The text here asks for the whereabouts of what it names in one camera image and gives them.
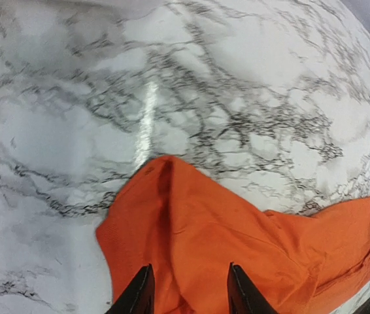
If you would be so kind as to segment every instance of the orange cloth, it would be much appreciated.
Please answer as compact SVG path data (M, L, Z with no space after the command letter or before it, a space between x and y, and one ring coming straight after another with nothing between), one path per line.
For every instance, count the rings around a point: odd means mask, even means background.
M262 213L172 156L126 184L96 234L114 298L153 265L156 314L228 313L230 262L279 313L329 313L370 280L370 198Z

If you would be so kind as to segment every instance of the orange shirt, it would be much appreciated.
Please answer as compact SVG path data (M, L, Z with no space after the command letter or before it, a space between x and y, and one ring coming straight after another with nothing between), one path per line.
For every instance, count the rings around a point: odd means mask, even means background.
M124 186L96 234L114 298L153 265L156 314L227 314L230 262L279 313L329 313L370 280L370 198L261 212L173 156Z

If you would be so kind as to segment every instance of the marble tabletop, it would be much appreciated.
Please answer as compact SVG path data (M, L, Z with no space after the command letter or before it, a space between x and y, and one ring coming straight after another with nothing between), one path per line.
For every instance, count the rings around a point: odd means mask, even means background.
M155 156L261 210L370 196L370 35L339 0L101 1L0 1L0 313L109 308L94 232Z

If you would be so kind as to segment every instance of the gray marble vein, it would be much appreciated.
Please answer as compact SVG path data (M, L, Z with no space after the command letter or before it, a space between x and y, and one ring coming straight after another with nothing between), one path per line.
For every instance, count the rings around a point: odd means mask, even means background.
M155 156L261 210L370 196L370 35L339 0L92 2L0 1L0 313L108 309L94 230Z

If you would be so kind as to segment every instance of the orange fabric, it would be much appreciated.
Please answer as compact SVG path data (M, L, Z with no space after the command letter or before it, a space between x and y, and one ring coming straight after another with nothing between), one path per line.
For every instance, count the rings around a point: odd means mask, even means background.
M126 184L97 238L114 299L153 265L156 314L228 313L230 262L279 313L329 313L370 280L370 198L313 217L262 213L172 156Z

